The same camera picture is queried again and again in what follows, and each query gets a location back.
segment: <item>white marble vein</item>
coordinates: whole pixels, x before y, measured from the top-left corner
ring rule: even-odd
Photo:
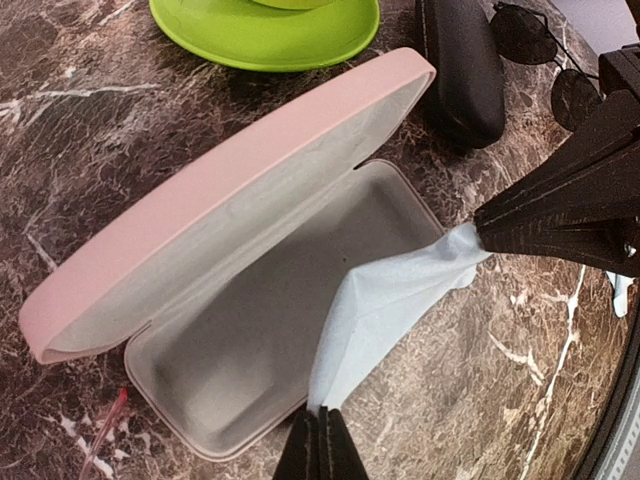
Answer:
[[[22,458],[19,458],[18,460],[16,460],[15,462],[11,462],[7,465],[2,465],[0,466],[0,470],[8,470],[9,468],[13,468],[13,467],[17,467],[18,465],[20,465],[20,462],[22,462],[22,459],[25,457],[23,456]]]
[[[78,70],[76,67],[71,66],[71,67],[67,67],[64,69],[64,76],[66,78],[71,78],[73,77],[73,74],[76,73],[76,70]]]
[[[31,116],[31,118],[27,121],[27,123],[24,124],[25,128],[30,127],[31,125],[33,125],[35,123],[35,121],[38,120],[42,116],[42,114],[45,112],[45,110],[47,108],[49,108],[53,102],[54,102],[54,100],[46,102],[38,110],[36,110],[36,113],[34,113]]]
[[[387,417],[387,420],[384,423],[384,428],[382,429],[382,432],[380,432],[380,435],[378,435],[378,439],[376,440],[376,447],[379,447],[380,445],[382,445],[382,442],[384,441],[385,437],[393,427],[393,422],[394,422],[393,417]]]
[[[57,183],[58,177],[56,174],[54,174],[53,176],[53,180],[51,181],[51,185],[55,185]],[[29,232],[29,230],[31,229],[31,227],[33,227],[36,222],[40,219],[40,217],[42,216],[43,213],[45,213],[47,211],[47,209],[49,209],[51,207],[51,205],[53,205],[53,202],[55,200],[54,195],[52,194],[51,190],[49,191],[49,197],[47,198],[47,204],[42,207],[41,209],[39,209],[38,211],[36,211],[33,215],[31,215],[29,217],[29,220],[27,220],[27,223],[25,224],[24,228],[22,229],[22,233],[23,234],[27,234]]]
[[[127,3],[125,3],[122,7],[120,7],[118,10],[116,10],[113,13],[110,13],[109,15],[107,15],[106,17],[104,17],[102,20],[100,20],[98,22],[98,25],[100,25],[101,27],[104,27],[107,23],[109,23],[111,20],[113,20],[114,18],[119,17],[122,13],[126,12],[127,10],[129,10],[133,4],[136,2],[136,0],[129,0]]]
[[[120,425],[118,425],[118,431],[129,435],[129,421],[126,418],[120,422]]]
[[[520,292],[518,296],[511,295],[509,300],[511,300],[511,305],[525,305],[527,303],[527,299],[529,298],[529,292],[525,289],[523,292]]]
[[[129,458],[129,457],[131,457],[131,455],[129,455],[127,452],[125,452],[125,451],[123,451],[123,450],[120,450],[119,448],[116,448],[116,449],[113,451],[113,457],[114,457],[116,460],[118,460],[118,461],[119,461],[119,460],[122,460],[122,459],[124,459],[124,458]]]
[[[150,90],[153,88],[158,88],[160,85],[157,83],[141,83],[139,85],[130,85],[130,86],[119,86],[119,85],[109,85],[106,87],[100,87],[95,89],[78,89],[78,90],[43,90],[35,92],[31,95],[28,95],[24,98],[55,98],[55,97],[90,97],[96,93],[103,92],[119,92],[119,93],[129,93],[136,92],[138,90]]]
[[[6,117],[11,120],[11,123],[17,124],[22,115],[21,104],[21,100],[16,99],[0,103],[0,118]]]
[[[35,238],[33,238],[33,236],[30,233],[27,233],[27,240],[29,240],[29,243],[33,245],[33,248],[35,249],[38,256],[44,261],[44,263],[47,264],[47,268],[49,269],[49,271],[50,272],[56,271],[58,269],[58,265],[53,260],[53,258],[51,258],[51,256],[46,252],[46,250],[42,247],[42,245],[40,245],[40,242],[38,242]]]
[[[139,438],[144,442],[144,453],[151,455],[151,435],[147,432],[142,432],[135,435],[135,438]]]
[[[545,297],[551,301],[560,301],[564,302],[567,305],[568,317],[567,317],[567,338],[562,347],[562,351],[560,353],[560,357],[558,358],[558,363],[556,365],[556,369],[551,377],[551,381],[549,382],[549,386],[547,387],[547,392],[544,397],[540,399],[538,404],[536,405],[536,434],[533,439],[533,444],[527,453],[527,457],[525,459],[525,464],[522,469],[522,474],[520,475],[520,480],[525,480],[527,475],[529,474],[529,470],[531,469],[531,463],[533,461],[533,457],[535,456],[536,450],[538,449],[538,445],[540,443],[540,439],[544,433],[544,429],[547,425],[547,419],[549,417],[549,407],[551,406],[551,401],[553,400],[553,391],[556,385],[556,380],[564,367],[564,363],[567,360],[567,356],[569,355],[569,348],[572,343],[577,343],[580,340],[580,333],[574,327],[573,317],[576,312],[576,308],[578,308],[578,295],[580,294],[580,289],[582,288],[582,283],[584,281],[584,272],[586,267],[583,265],[580,269],[580,276],[578,278],[578,285],[576,286],[576,290],[571,295],[571,297],[567,297],[566,295],[558,295],[557,297],[550,297],[546,295]]]
[[[562,46],[564,47],[565,50],[567,50],[567,25],[569,24],[569,21],[565,19],[564,22],[562,22]],[[569,61],[569,57],[564,54],[564,58],[562,60],[562,68],[565,69],[567,68],[567,62]]]
[[[75,436],[77,435],[76,422],[74,422],[70,418],[65,417],[62,414],[60,414],[60,426],[64,428],[64,431],[67,432],[67,435],[69,435],[70,437],[75,438]]]
[[[531,350],[531,347],[529,347],[529,351],[527,352],[526,355],[519,355],[509,350],[500,340],[494,337],[491,334],[491,332],[489,332],[489,338],[491,338],[491,341],[493,342],[493,344],[509,360],[520,365],[526,365],[527,368],[529,369],[529,375],[531,376],[533,383],[535,383],[539,387],[542,386],[542,382],[544,380],[544,374],[540,371],[538,364],[536,364],[536,361],[533,358],[533,351]]]

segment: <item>sunglasses lens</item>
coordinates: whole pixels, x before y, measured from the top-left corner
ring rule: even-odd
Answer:
[[[591,80],[577,70],[563,70],[553,82],[553,116],[570,132],[575,132],[601,103],[602,99]]]
[[[558,52],[555,40],[544,24],[517,5],[503,5],[491,19],[498,53],[512,62],[540,65]]]

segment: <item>sunglasses frame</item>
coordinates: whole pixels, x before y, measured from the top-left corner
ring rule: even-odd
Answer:
[[[569,60],[571,60],[571,63],[573,63],[576,67],[576,70],[578,70],[578,72],[580,72],[582,75],[584,75],[587,78],[591,78],[594,80],[598,80],[598,76],[596,75],[592,75],[590,73],[585,73],[582,68],[580,68],[580,65],[578,65],[578,62],[576,62],[574,60],[574,58],[571,56],[571,54],[568,52],[568,50],[565,48],[564,45],[562,45],[562,43],[560,43],[560,40],[558,40],[558,38],[553,34],[553,32],[549,29],[549,19],[547,18],[547,16],[542,13],[542,12],[537,12],[535,10],[531,10],[530,8],[526,8],[526,7],[522,7],[520,5],[514,5],[512,3],[505,3],[505,2],[497,2],[493,5],[493,9],[497,12],[499,12],[500,10],[502,10],[504,7],[515,7],[515,8],[520,8],[522,10],[524,10],[527,13],[530,13],[531,15],[533,15],[534,17],[536,17],[536,20],[538,20],[538,22],[540,22],[540,24],[544,27],[545,31],[547,32],[547,34],[549,34],[549,36],[553,39],[553,41],[556,43],[556,45],[560,48],[560,50],[567,56],[567,58]],[[560,62],[554,57],[552,60],[556,65],[558,65],[558,67],[560,67],[561,70],[565,70],[566,67],[563,67]]]

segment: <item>marble table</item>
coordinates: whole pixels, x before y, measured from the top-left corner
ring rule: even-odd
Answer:
[[[553,32],[595,56],[546,0]],[[487,13],[491,14],[488,1]],[[123,347],[43,367],[17,326],[23,299],[92,235],[254,120],[385,51],[413,46],[411,0],[382,0],[373,44],[300,74],[205,62],[171,43],[143,0],[9,0],[0,16],[0,478],[75,478],[118,387]],[[503,139],[460,151],[409,115],[381,149],[453,227],[567,137],[550,111],[554,64],[504,61]],[[629,319],[603,272],[497,255],[443,299],[345,406],[372,479],[564,479],[611,389]],[[576,298],[578,307],[568,308]],[[268,479],[285,422],[236,460],[207,463],[131,400],[93,478]]]

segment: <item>white cloth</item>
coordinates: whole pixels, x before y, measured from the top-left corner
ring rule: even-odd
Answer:
[[[475,226],[436,243],[350,270],[333,300],[316,352],[309,411],[340,408],[409,329],[449,290],[471,284],[491,256]]]
[[[611,272],[607,272],[607,277],[613,285],[613,309],[619,318],[624,317],[629,308],[627,289],[633,285],[633,278]]]

